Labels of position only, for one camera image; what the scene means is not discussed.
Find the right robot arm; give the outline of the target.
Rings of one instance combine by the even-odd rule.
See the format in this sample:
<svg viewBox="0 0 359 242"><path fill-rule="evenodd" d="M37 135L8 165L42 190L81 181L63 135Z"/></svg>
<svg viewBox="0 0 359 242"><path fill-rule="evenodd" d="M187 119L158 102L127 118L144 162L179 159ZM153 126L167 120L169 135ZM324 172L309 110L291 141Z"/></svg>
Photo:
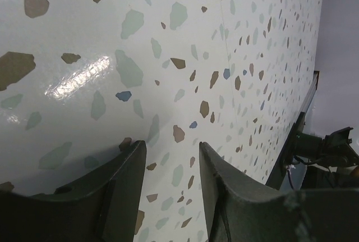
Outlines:
<svg viewBox="0 0 359 242"><path fill-rule="evenodd" d="M301 189L358 188L357 127L324 138L299 133L293 149L293 159L306 166Z"/></svg>

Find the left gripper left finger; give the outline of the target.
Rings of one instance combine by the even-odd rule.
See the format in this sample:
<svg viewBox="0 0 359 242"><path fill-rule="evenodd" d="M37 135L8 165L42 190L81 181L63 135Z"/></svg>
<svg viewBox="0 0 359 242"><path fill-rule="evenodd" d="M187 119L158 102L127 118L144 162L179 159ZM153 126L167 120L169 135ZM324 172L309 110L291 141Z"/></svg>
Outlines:
<svg viewBox="0 0 359 242"><path fill-rule="evenodd" d="M1 241L133 241L146 165L138 140L52 194L1 184Z"/></svg>

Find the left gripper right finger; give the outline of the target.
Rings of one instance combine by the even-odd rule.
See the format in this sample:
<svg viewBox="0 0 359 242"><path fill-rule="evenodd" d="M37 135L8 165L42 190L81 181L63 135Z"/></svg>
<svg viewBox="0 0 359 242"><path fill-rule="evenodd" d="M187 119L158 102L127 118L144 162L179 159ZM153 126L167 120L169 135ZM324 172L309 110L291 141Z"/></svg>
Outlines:
<svg viewBox="0 0 359 242"><path fill-rule="evenodd" d="M286 194L199 144L209 241L358 241L358 189L309 189Z"/></svg>

